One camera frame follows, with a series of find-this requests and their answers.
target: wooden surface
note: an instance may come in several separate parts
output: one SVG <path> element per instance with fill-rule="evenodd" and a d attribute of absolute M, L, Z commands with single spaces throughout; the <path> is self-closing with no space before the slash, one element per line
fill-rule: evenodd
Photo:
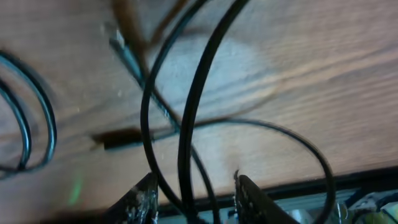
<path fill-rule="evenodd" d="M 105 208 L 149 172 L 142 147 L 107 153 L 91 140 L 103 131 L 138 127 L 141 104 L 140 89 L 109 48 L 101 25 L 114 21 L 114 11 L 124 11 L 152 64 L 170 30 L 162 21 L 184 1 L 175 3 L 135 0 L 129 7 L 122 2 L 112 7 L 110 0 L 0 1 L 0 46 L 41 74 L 58 128 L 55 158 L 46 168 L 0 182 L 1 223 Z M 209 2 L 162 67 L 157 87 L 180 114 L 206 41 L 230 3 Z M 241 117 L 281 124 L 309 138 L 336 175 L 397 164 L 397 8 L 393 0 L 251 1 L 216 55 L 197 119 L 261 103 Z M 47 138 L 39 104 L 4 67 L 0 77 L 28 110 L 34 161 Z M 167 125 L 153 105 L 150 123 Z M 194 138 L 218 194 L 233 191 L 238 168 L 263 187 L 323 175 L 309 153 L 272 132 L 216 126 L 195 132 Z M 177 141 L 170 138 L 154 147 L 178 192 Z M 15 164 L 21 137 L 3 99 L 0 148 L 0 162 Z M 196 168 L 193 175 L 195 194 L 204 196 Z"/>

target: wooden table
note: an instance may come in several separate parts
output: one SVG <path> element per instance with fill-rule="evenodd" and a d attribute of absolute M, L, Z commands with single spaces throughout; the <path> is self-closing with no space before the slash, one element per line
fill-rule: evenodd
<path fill-rule="evenodd" d="M 152 64 L 170 30 L 162 21 L 185 3 L 190 4 L 0 2 L 0 45 L 41 74 L 58 128 L 56 154 L 47 167 L 0 182 L 2 223 L 106 208 L 150 171 L 142 147 L 105 152 L 91 138 L 139 127 L 142 95 L 109 48 L 101 26 L 115 21 L 114 11 L 130 17 Z M 206 41 L 230 4 L 209 2 L 160 71 L 157 87 L 180 114 Z M 197 119 L 256 107 L 240 117 L 281 124 L 309 138 L 336 175 L 393 166 L 398 161 L 397 8 L 393 0 L 251 1 L 216 55 Z M 27 109 L 33 163 L 46 145 L 44 116 L 24 82 L 4 67 L 0 77 Z M 167 125 L 155 106 L 151 108 L 151 127 Z M 163 174 L 178 192 L 177 142 L 174 137 L 154 147 Z M 214 126 L 195 132 L 194 143 L 218 194 L 233 191 L 232 175 L 238 168 L 261 187 L 323 175 L 308 152 L 270 131 Z M 21 137 L 3 99 L 0 148 L 0 162 L 15 164 Z M 205 196 L 196 167 L 193 175 L 195 195 Z"/>

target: wood grain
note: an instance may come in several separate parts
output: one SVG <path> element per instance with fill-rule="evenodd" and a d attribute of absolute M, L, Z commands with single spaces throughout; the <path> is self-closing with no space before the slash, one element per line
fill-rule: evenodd
<path fill-rule="evenodd" d="M 166 26 L 164 19 L 179 9 L 176 2 L 128 2 L 149 65 L 174 24 Z M 0 46 L 41 74 L 58 128 L 55 158 L 46 168 L 0 182 L 0 222 L 110 206 L 149 172 L 142 147 L 107 153 L 91 140 L 103 131 L 139 126 L 141 91 L 101 31 L 104 22 L 115 21 L 117 6 L 110 0 L 0 3 Z M 209 2 L 161 69 L 157 87 L 180 114 L 206 41 L 230 4 Z M 281 124 L 309 138 L 336 175 L 397 164 L 397 7 L 393 0 L 251 1 L 216 55 L 197 119 L 262 103 L 241 117 Z M 34 162 L 47 138 L 40 106 L 12 72 L 1 67 L 0 77 L 28 111 Z M 166 126 L 151 107 L 151 126 Z M 233 190 L 237 168 L 263 187 L 323 175 L 309 153 L 269 131 L 215 126 L 195 132 L 194 138 L 218 194 Z M 16 163 L 20 140 L 1 99 L 0 162 Z M 176 192 L 177 142 L 174 137 L 154 146 Z M 198 177 L 196 168 L 193 175 Z M 204 196 L 203 184 L 193 179 L 195 195 Z"/>

